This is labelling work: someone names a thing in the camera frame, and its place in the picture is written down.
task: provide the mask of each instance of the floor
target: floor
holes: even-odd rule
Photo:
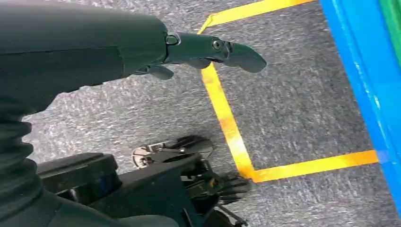
[[[196,33],[210,13],[252,0],[68,0],[152,14],[170,31]],[[372,148],[319,2],[208,28],[244,43],[268,62],[258,74],[217,66],[223,89],[256,169]],[[213,140],[217,172],[236,171],[198,71],[169,67],[160,81],[132,76],[59,95],[25,118],[32,159],[82,152],[115,155],[133,169],[134,148],[198,134]],[[378,164],[256,183],[229,206],[252,227],[401,227]]]

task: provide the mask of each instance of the blue panel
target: blue panel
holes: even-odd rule
[[[321,0],[401,214],[401,70],[378,0]]]

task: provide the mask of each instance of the green panel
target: green panel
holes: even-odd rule
[[[380,3],[401,66],[401,0],[380,0]]]

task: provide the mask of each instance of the yellow tape line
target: yellow tape line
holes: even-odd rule
[[[242,140],[213,63],[202,70],[202,75],[203,83],[208,91],[237,169],[243,177],[251,178],[253,173],[252,162],[246,151],[244,141]]]
[[[377,162],[378,159],[376,152],[374,150],[367,150],[313,161],[300,162],[287,166],[256,170],[253,173],[252,179],[255,183],[258,183]]]
[[[278,9],[288,8],[310,1],[313,0],[263,0],[232,9],[227,9],[219,13],[212,13],[198,33],[202,33],[207,27],[210,26],[221,25],[227,22],[272,12]]]
[[[210,26],[239,20],[310,1],[313,0],[264,0],[233,9],[228,9],[219,13],[214,13],[207,18],[198,34],[201,34],[207,27]],[[210,64],[201,72],[203,83],[208,91],[228,147],[233,155],[237,169],[242,176],[252,178],[253,181],[257,183],[378,162],[376,152],[374,150],[368,150],[301,162],[287,166],[255,170],[253,168],[252,161],[249,158],[238,126],[235,122],[233,113],[231,112],[230,105],[227,101],[214,65]]]

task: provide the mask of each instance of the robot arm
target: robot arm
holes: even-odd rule
[[[205,68],[210,61],[259,72],[251,48],[217,37],[168,33],[152,16],[38,0],[0,0],[0,225],[120,226],[43,191],[33,151],[21,138],[25,115],[63,92],[131,74],[168,79],[164,64]]]

